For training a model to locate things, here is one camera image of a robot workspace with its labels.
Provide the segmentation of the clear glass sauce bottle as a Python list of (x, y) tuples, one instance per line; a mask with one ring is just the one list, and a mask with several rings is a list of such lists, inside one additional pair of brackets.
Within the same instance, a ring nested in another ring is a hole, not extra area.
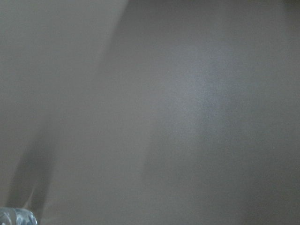
[(1, 225), (37, 225), (37, 219), (34, 214), (22, 208), (0, 208)]

